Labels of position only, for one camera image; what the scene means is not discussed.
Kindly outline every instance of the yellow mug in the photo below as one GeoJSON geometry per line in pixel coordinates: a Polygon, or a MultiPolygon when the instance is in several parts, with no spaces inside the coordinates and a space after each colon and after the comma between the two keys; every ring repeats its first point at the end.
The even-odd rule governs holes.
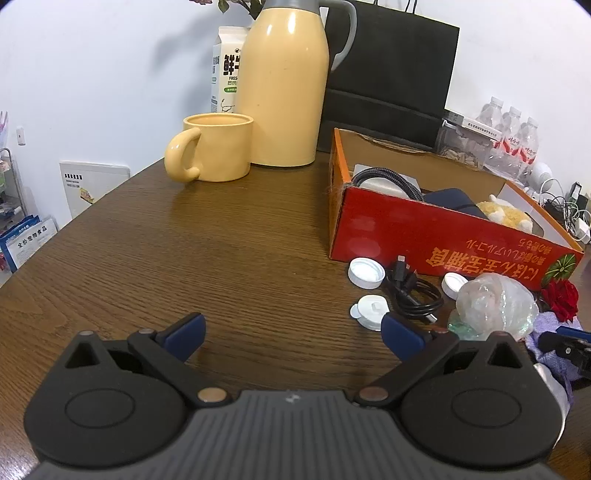
{"type": "Polygon", "coordinates": [[[183,182],[242,178],[251,168],[252,123],[252,117],[238,113],[188,116],[166,147],[166,173],[183,182]]]}

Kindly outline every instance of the white box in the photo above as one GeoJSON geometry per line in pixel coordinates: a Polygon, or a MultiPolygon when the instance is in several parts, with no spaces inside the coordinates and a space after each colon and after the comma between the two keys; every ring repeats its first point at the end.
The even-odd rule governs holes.
{"type": "Polygon", "coordinates": [[[60,170],[72,218],[129,179],[129,168],[119,165],[61,161],[60,170]]]}
{"type": "Polygon", "coordinates": [[[462,127],[484,135],[485,137],[492,138],[493,140],[500,140],[503,138],[503,134],[497,129],[491,128],[488,125],[482,124],[478,120],[474,120],[472,118],[464,117],[464,120],[462,120],[462,127]]]}
{"type": "Polygon", "coordinates": [[[240,53],[248,27],[220,27],[213,46],[212,112],[230,113],[236,105],[240,53]]]}

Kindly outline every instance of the plastic water bottle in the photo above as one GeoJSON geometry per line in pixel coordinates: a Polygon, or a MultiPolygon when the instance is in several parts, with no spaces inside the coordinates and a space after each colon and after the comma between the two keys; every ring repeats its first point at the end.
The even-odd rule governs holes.
{"type": "Polygon", "coordinates": [[[517,132],[517,137],[521,143],[517,151],[512,151],[511,155],[519,157],[519,176],[524,177],[531,170],[531,165],[535,161],[540,147],[538,122],[529,117],[527,123],[517,132]]]}
{"type": "Polygon", "coordinates": [[[491,97],[491,102],[484,104],[480,115],[476,117],[480,123],[483,123],[489,127],[496,128],[497,130],[502,128],[503,123],[503,100],[491,97]]]}
{"type": "Polygon", "coordinates": [[[517,156],[521,145],[521,138],[517,135],[521,129],[520,118],[521,111],[514,106],[503,114],[500,128],[502,137],[491,151],[491,166],[515,180],[519,176],[522,163],[517,156]]]}

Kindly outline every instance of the metal pivot screw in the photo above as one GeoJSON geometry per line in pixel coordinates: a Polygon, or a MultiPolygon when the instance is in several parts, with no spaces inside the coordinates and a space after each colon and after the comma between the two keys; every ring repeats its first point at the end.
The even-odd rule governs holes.
{"type": "Polygon", "coordinates": [[[359,398],[365,401],[383,401],[388,398],[388,390],[383,387],[364,387],[359,390],[359,398]]]}
{"type": "Polygon", "coordinates": [[[227,392],[219,387],[207,387],[199,390],[197,398],[205,403],[219,403],[226,400],[227,392]]]}

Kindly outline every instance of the green watermelon graphic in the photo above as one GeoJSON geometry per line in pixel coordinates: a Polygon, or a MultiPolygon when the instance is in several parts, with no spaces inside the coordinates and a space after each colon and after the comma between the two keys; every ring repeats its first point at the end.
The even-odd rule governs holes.
{"type": "Polygon", "coordinates": [[[577,265],[577,259],[573,254],[566,254],[548,267],[542,278],[542,286],[545,287],[551,278],[556,280],[567,279],[577,265]]]}

